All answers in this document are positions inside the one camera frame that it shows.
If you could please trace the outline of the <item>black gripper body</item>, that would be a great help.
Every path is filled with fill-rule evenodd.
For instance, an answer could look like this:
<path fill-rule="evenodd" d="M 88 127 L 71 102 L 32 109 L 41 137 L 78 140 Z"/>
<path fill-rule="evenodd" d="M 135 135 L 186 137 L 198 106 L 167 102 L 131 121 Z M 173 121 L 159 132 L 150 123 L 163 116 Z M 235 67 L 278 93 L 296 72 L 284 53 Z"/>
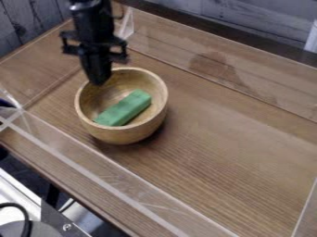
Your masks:
<path fill-rule="evenodd" d="M 68 6 L 75 28 L 59 34 L 61 52 L 68 55 L 91 56 L 110 62 L 126 64 L 127 42 L 114 34 L 114 20 L 110 0 L 70 0 Z"/>

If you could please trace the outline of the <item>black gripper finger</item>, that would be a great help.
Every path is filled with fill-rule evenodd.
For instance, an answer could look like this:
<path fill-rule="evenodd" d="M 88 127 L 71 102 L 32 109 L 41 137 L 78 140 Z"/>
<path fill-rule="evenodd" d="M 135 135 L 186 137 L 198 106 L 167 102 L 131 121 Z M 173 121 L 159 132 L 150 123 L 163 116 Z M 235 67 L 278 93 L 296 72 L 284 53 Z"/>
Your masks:
<path fill-rule="evenodd" d="M 111 76 L 110 50 L 106 47 L 99 48 L 98 56 L 98 85 L 102 85 Z"/>
<path fill-rule="evenodd" d="M 79 55 L 82 68 L 86 71 L 90 82 L 92 84 L 98 84 L 99 77 L 98 77 L 98 70 L 95 67 L 95 53 L 91 51 L 90 48 L 80 45 L 78 49 L 78 55 Z"/>

